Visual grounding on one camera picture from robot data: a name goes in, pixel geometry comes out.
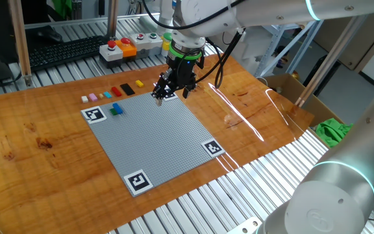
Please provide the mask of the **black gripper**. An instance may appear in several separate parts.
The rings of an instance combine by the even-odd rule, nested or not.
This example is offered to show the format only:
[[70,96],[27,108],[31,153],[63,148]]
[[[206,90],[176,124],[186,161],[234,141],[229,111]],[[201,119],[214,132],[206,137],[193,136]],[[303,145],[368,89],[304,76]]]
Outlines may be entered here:
[[161,73],[158,82],[151,93],[156,105],[161,106],[164,99],[173,98],[174,90],[171,88],[183,88],[182,96],[187,99],[192,91],[196,89],[194,66],[203,68],[204,56],[198,53],[195,56],[176,56],[169,53],[166,62],[169,66],[169,73]]

